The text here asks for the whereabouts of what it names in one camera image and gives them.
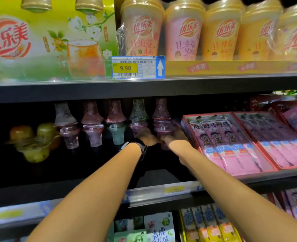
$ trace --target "forearm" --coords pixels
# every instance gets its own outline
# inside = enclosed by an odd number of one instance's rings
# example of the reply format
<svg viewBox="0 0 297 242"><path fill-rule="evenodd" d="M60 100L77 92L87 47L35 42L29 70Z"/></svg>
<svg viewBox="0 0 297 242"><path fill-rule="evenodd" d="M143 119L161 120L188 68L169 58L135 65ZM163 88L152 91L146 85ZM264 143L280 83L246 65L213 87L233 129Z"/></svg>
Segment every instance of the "forearm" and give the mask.
<svg viewBox="0 0 297 242"><path fill-rule="evenodd" d="M248 242L297 241L297 220L194 148L179 157Z"/></svg>
<svg viewBox="0 0 297 242"><path fill-rule="evenodd" d="M137 144L127 145L75 187L27 242L104 241L140 155Z"/></svg>

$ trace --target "gold bottle cap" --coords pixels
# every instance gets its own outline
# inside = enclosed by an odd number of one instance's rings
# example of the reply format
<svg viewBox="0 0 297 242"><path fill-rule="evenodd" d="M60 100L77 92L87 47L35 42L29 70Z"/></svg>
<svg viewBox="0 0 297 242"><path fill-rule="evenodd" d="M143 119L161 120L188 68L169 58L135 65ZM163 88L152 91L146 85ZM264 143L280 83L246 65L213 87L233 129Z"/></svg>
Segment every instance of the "gold bottle cap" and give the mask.
<svg viewBox="0 0 297 242"><path fill-rule="evenodd" d="M22 0L21 8L31 12L42 13L52 10L52 2L51 0Z"/></svg>
<svg viewBox="0 0 297 242"><path fill-rule="evenodd" d="M297 15L297 4L285 9L280 19L285 19L296 15Z"/></svg>
<svg viewBox="0 0 297 242"><path fill-rule="evenodd" d="M103 10L102 0L76 0L75 9L80 12L101 12Z"/></svg>
<svg viewBox="0 0 297 242"><path fill-rule="evenodd" d="M161 0L124 0L120 11L123 12L125 8L134 5L146 5L150 7L155 7L164 14L164 8L162 6Z"/></svg>
<svg viewBox="0 0 297 242"><path fill-rule="evenodd" d="M196 9L202 12L202 14L206 12L206 9L204 7L202 0L176 0L170 3L170 6L165 11L165 14L167 15L167 13L170 11L179 10L182 8Z"/></svg>
<svg viewBox="0 0 297 242"><path fill-rule="evenodd" d="M260 3L254 3L246 8L244 17L249 16L253 13L259 13L264 11L283 11L280 0L265 0Z"/></svg>
<svg viewBox="0 0 297 242"><path fill-rule="evenodd" d="M220 11L221 9L237 9L237 10L244 10L245 5L241 0L220 0L215 3L212 3L207 8L207 12L215 12Z"/></svg>

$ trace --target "wristwatch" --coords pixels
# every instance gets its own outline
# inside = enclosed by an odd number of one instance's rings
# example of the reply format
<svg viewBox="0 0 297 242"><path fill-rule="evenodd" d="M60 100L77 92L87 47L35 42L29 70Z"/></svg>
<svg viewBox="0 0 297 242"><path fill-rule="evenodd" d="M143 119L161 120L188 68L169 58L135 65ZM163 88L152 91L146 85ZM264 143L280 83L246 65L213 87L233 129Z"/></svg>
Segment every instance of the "wristwatch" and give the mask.
<svg viewBox="0 0 297 242"><path fill-rule="evenodd" d="M123 150L128 144L130 143L136 143L142 150L142 155L139 158L139 161L142 161L144 159L144 156L146 154L147 146L144 144L142 140L139 138L131 137L127 142L125 142L122 147L120 148L120 151Z"/></svg>

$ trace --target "orange milk tea cup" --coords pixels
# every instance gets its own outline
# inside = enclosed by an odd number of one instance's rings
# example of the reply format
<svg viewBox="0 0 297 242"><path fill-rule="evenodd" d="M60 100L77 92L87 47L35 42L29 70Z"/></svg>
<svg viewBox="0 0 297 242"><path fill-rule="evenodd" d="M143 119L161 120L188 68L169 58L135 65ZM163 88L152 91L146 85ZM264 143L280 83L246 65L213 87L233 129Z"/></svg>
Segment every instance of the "orange milk tea cup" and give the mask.
<svg viewBox="0 0 297 242"><path fill-rule="evenodd" d="M157 56L164 18L161 0L125 0L121 15L126 56Z"/></svg>
<svg viewBox="0 0 297 242"><path fill-rule="evenodd" d="M209 5L201 35L203 60L233 59L244 8L241 0L220 0Z"/></svg>
<svg viewBox="0 0 297 242"><path fill-rule="evenodd" d="M273 60L297 60L297 5L287 8L276 25Z"/></svg>
<svg viewBox="0 0 297 242"><path fill-rule="evenodd" d="M196 60L205 8L201 0L177 0L165 11L166 59Z"/></svg>
<svg viewBox="0 0 297 242"><path fill-rule="evenodd" d="M236 52L239 60L268 60L273 49L274 27L283 7L280 0L249 5L242 16Z"/></svg>

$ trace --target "person's left hand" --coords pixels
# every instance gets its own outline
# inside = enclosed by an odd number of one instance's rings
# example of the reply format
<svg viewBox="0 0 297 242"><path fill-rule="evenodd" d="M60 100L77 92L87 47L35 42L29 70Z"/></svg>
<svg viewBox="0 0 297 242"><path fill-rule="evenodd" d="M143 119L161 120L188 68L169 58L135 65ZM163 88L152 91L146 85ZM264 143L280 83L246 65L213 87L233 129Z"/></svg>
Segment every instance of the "person's left hand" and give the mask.
<svg viewBox="0 0 297 242"><path fill-rule="evenodd" d="M149 147L149 146L153 146L155 144L160 143L161 141L155 137L151 131L145 127L143 128L136 136L134 136L136 138L139 138L140 140L143 141L143 143Z"/></svg>

